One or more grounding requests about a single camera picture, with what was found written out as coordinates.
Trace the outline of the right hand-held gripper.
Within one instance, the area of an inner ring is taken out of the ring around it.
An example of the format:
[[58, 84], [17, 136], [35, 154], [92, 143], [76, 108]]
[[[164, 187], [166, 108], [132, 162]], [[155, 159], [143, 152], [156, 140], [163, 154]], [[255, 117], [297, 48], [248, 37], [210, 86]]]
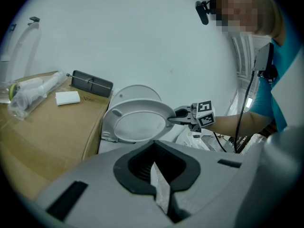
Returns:
[[172, 124], [189, 125], [192, 132], [201, 132], [201, 129], [215, 123], [214, 107], [211, 101], [193, 103], [191, 106], [179, 106], [175, 110], [175, 114], [188, 114], [187, 117], [170, 117], [168, 121]]

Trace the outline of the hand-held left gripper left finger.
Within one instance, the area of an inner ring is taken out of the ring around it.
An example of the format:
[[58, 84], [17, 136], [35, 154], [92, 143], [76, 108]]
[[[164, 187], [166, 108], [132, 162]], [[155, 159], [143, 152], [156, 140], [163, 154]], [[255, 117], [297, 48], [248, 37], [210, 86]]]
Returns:
[[74, 182], [87, 188], [66, 216], [64, 223], [77, 228], [165, 228], [171, 219], [156, 204], [152, 195], [135, 195], [126, 190], [114, 176], [114, 164], [124, 154], [136, 150], [137, 143], [80, 162], [50, 183], [35, 202], [47, 210]]

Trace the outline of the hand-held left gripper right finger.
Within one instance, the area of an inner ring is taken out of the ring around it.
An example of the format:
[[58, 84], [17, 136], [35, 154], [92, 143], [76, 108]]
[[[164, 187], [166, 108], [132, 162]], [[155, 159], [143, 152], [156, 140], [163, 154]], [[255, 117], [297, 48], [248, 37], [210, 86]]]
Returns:
[[168, 211], [157, 208], [154, 223], [236, 223], [241, 200], [231, 183], [242, 157], [161, 141], [154, 142], [154, 149], [156, 165], [170, 188]]

